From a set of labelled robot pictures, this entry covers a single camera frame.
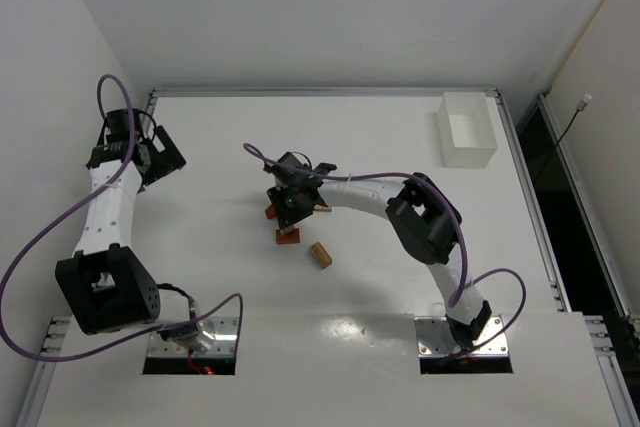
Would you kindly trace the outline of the red-brown notched block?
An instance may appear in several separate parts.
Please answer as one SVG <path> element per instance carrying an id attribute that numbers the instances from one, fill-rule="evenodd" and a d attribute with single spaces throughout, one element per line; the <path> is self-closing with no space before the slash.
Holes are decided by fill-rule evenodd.
<path id="1" fill-rule="evenodd" d="M 298 228 L 290 235 L 282 235 L 280 230 L 276 231 L 276 244 L 277 245 L 291 245 L 298 244 L 301 241 L 300 231 Z"/>

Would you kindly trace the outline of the dark striped wood block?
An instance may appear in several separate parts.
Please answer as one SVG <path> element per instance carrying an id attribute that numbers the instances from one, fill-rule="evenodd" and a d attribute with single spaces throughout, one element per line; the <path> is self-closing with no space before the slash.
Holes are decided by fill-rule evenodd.
<path id="1" fill-rule="evenodd" d="M 309 247 L 309 254 L 321 270 L 330 267 L 333 263 L 331 255 L 320 242 Z"/>

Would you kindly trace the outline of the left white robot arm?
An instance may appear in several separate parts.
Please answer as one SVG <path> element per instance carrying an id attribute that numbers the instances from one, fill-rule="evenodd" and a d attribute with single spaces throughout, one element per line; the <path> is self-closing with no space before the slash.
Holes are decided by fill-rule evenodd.
<path id="1" fill-rule="evenodd" d="M 146 131 L 144 123 L 151 118 L 139 109 L 107 113 L 86 164 L 93 197 L 84 229 L 71 257 L 55 268 L 86 335 L 156 325 L 172 338 L 172 325 L 198 315 L 191 296 L 156 282 L 132 250 L 137 195 L 186 164 L 163 127 Z"/>

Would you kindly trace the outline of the white plastic box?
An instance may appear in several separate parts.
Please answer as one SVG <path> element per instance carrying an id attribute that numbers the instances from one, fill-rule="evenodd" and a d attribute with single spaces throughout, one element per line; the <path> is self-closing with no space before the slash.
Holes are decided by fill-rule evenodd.
<path id="1" fill-rule="evenodd" d="M 443 164 L 484 169 L 498 145 L 484 93 L 445 92 L 436 113 Z"/>

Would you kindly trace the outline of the red-brown wedge block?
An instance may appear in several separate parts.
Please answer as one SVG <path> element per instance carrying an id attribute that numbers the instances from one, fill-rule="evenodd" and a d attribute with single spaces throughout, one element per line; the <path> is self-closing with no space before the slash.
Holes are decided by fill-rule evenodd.
<path id="1" fill-rule="evenodd" d="M 265 209 L 265 215 L 268 219 L 273 219 L 277 216 L 275 207 L 273 205 L 270 205 L 269 207 L 267 207 Z"/>

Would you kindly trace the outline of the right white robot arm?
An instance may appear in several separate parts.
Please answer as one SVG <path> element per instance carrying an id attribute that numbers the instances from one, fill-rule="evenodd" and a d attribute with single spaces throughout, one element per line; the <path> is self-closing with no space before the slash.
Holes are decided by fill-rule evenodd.
<path id="1" fill-rule="evenodd" d="M 317 206 L 349 208 L 391 223 L 402 247 L 428 267 L 445 302 L 451 335 L 470 349 L 491 316 L 489 302 L 467 287 L 468 256 L 460 213 L 424 174 L 333 176 L 333 164 L 314 170 L 296 158 L 286 167 L 266 165 L 276 179 L 267 190 L 279 227 L 288 229 L 310 217 Z"/>

